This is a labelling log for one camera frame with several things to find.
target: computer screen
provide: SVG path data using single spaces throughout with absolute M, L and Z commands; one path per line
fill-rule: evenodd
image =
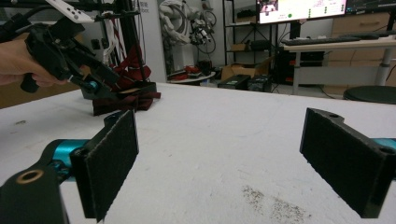
M 360 14 L 396 9 L 396 0 L 348 0 L 346 14 Z
M 258 0 L 258 23 L 281 23 L 344 15 L 347 0 Z

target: black chair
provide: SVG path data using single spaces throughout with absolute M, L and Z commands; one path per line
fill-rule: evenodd
M 361 86 L 344 91 L 344 99 L 396 105 L 396 87 Z

